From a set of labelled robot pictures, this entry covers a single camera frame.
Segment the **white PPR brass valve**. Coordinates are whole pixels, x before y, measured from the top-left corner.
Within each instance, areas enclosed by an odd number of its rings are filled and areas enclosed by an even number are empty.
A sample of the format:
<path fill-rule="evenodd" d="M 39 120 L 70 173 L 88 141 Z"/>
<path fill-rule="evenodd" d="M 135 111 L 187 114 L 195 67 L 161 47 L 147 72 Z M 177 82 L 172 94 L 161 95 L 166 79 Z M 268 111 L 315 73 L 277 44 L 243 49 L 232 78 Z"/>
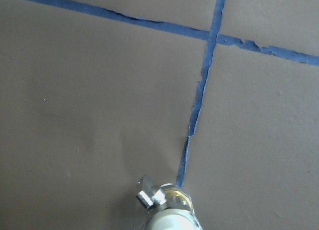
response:
<path fill-rule="evenodd" d="M 144 175 L 136 197 L 147 211 L 146 230 L 201 230 L 191 197 L 175 184 L 157 185 Z"/>

